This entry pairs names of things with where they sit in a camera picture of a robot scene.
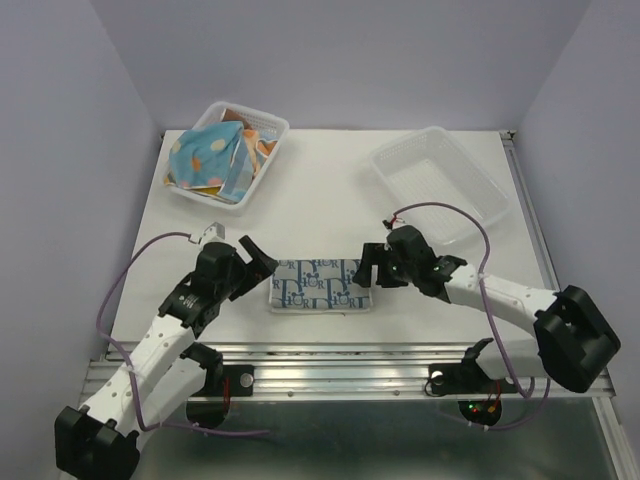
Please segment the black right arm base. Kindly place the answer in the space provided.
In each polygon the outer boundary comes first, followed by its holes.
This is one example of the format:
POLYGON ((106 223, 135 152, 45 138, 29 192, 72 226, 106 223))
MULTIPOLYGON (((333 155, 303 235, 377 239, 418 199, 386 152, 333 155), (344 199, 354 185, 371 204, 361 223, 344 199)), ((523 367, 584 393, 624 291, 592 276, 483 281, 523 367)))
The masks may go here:
POLYGON ((465 350, 459 362, 432 364, 423 387, 425 395, 432 398, 449 395, 483 396, 480 400, 459 400, 458 408, 464 420, 472 426, 486 429, 494 428, 501 419, 502 395, 517 392, 505 377, 490 379, 480 368, 478 358, 492 343, 493 339, 481 339, 465 350))

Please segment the blue white logo towel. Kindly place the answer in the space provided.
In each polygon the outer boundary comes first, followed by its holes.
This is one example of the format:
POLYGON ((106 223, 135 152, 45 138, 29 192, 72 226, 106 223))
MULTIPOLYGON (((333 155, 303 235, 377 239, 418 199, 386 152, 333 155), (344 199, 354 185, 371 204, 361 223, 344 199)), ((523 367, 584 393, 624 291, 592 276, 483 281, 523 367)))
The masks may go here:
POLYGON ((270 277, 269 305, 278 314, 359 313, 372 305, 353 277, 358 259, 280 260, 270 277))

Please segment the blue polka dot towel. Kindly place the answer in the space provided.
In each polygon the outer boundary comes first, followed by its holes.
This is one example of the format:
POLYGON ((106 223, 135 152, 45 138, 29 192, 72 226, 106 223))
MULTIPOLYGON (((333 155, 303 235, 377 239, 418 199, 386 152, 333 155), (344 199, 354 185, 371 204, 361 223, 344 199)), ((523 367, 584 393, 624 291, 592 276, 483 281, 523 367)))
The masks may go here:
POLYGON ((238 121, 184 131, 169 150, 167 183, 184 190, 221 187, 242 132, 238 121))

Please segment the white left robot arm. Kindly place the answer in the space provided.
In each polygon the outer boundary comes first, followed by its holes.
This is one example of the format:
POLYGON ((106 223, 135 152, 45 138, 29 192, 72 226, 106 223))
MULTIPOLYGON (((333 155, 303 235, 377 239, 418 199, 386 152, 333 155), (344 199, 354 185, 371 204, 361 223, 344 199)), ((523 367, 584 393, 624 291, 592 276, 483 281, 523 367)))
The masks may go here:
POLYGON ((123 362, 113 375, 80 407, 60 412, 54 422, 59 470, 76 479, 129 479, 156 430, 213 434, 211 428, 180 424, 171 416, 196 393, 230 395, 222 354, 198 338, 224 302, 253 290, 278 266, 249 236, 239 243, 248 261, 218 238, 202 243, 193 271, 161 303, 134 350, 115 347, 123 362))

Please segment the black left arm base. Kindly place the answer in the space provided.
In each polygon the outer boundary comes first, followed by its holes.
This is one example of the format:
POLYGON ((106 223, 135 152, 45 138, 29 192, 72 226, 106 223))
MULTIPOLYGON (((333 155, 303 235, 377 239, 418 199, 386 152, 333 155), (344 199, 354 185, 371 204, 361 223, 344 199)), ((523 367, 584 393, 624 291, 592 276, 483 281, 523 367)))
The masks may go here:
POLYGON ((197 426, 217 429, 229 415, 234 397, 253 395, 253 365, 226 365, 221 352, 200 343, 190 346, 181 357, 194 360, 206 372, 204 386, 186 405, 187 419, 197 426))

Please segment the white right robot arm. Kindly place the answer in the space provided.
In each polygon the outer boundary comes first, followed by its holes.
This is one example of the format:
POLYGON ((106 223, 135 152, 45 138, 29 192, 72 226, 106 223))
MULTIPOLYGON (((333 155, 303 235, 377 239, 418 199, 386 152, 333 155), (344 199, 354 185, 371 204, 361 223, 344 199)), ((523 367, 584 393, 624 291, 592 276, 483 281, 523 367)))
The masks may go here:
POLYGON ((547 378, 584 393, 621 348, 583 289, 538 289, 483 274, 464 259, 437 255, 413 226, 391 230, 383 243, 364 244, 354 281, 361 287, 413 286, 426 297, 491 313, 527 334, 510 345, 483 338, 461 360, 434 365, 436 396, 482 393, 511 376, 547 378))

